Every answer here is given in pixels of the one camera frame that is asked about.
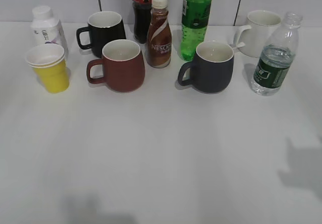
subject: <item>green bottle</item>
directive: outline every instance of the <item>green bottle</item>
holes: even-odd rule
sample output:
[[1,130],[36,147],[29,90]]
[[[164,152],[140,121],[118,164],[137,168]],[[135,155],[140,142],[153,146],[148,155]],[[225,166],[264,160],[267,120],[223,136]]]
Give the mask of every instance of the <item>green bottle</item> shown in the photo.
[[212,0],[183,0],[181,55],[191,61],[205,39]]

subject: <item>brown bottle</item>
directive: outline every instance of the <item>brown bottle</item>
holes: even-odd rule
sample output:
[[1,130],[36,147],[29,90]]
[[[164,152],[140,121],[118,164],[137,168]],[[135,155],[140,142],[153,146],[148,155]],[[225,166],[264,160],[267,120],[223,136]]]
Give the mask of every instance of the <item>brown bottle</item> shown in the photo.
[[172,36],[168,23],[168,0],[152,0],[152,20],[147,34],[149,65],[166,67],[171,60]]

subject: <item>cola bottle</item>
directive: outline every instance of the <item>cola bottle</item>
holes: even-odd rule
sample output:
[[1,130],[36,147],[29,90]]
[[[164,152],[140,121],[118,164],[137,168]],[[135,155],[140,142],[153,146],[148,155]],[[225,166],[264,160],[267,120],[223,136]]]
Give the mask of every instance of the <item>cola bottle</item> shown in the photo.
[[155,68],[171,60],[172,36],[168,23],[168,0],[152,0],[152,20],[147,34],[147,62]]
[[151,0],[133,0],[135,15],[134,36],[143,44],[146,42],[147,32],[151,21]]

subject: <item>yellow paper cup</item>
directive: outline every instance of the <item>yellow paper cup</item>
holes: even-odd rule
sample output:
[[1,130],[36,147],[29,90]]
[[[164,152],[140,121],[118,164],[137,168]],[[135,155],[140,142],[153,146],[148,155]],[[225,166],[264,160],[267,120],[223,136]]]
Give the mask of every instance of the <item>yellow paper cup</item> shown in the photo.
[[50,93],[65,91],[69,86],[64,48],[58,44],[38,45],[27,52],[27,63]]

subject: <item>white plastic bottle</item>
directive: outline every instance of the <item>white plastic bottle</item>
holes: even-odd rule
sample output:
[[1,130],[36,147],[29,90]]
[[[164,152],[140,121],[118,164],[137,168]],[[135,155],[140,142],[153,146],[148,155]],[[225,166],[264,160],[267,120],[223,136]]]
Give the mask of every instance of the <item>white plastic bottle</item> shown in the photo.
[[31,28],[34,31],[37,45],[55,43],[65,49],[65,57],[68,56],[68,47],[64,30],[59,19],[54,17],[49,6],[38,6],[32,10],[34,20]]

